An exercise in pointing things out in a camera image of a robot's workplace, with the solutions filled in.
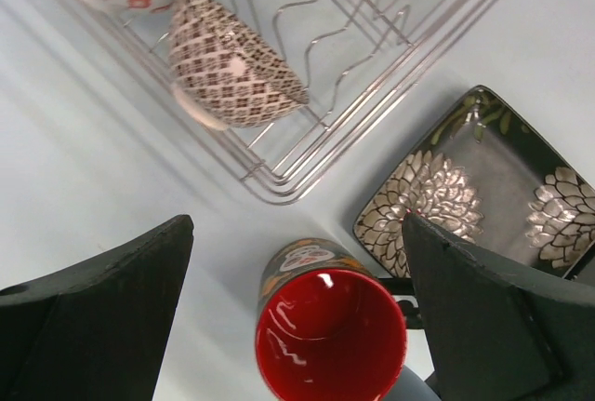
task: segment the wire dish rack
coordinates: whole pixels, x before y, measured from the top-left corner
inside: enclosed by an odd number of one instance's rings
[[[495,1],[219,0],[288,61],[306,84],[310,105],[265,127],[226,131],[192,129],[190,117],[171,111],[173,98],[162,106],[250,193],[288,205],[402,101]],[[140,68],[169,90],[167,15],[88,13],[79,18],[98,43],[113,50],[98,31],[108,33],[135,59],[131,73]]]

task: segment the black mug handle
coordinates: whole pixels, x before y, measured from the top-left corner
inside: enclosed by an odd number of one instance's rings
[[[380,277],[378,280],[393,296],[416,295],[410,278]],[[411,301],[398,301],[397,303],[405,316],[407,329],[424,329],[419,308]]]

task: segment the white flower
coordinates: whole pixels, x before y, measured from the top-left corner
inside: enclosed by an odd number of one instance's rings
[[[453,167],[442,153],[410,154],[366,206],[355,235],[393,275],[409,277],[401,226],[407,212],[416,211],[471,242],[482,232],[480,199],[468,180],[463,168]]]
[[[545,181],[529,204],[534,212],[527,218],[533,224],[527,236],[540,248],[541,260],[562,268],[574,264],[595,240],[595,191],[568,167],[556,168]]]

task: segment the rectangular tray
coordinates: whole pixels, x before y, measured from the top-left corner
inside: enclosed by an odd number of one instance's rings
[[[406,279],[401,221],[412,210],[558,276],[595,240],[595,191],[482,86],[466,93],[405,157],[353,226],[366,250]]]

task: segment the white countertop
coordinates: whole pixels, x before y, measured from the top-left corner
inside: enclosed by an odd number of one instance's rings
[[[267,259],[294,239],[322,236],[378,269],[350,236],[358,209],[470,87],[493,89],[595,182],[588,156],[595,145],[595,0],[500,0],[291,207],[257,202],[172,124],[151,117],[156,105],[134,84],[103,80],[83,38],[73,40],[67,27],[60,36],[34,11],[19,16],[18,0],[0,4],[0,287],[191,214],[195,247],[155,400],[272,400],[253,355]],[[145,114],[130,104],[135,98],[146,100]],[[422,377],[431,371],[419,332],[407,364]]]

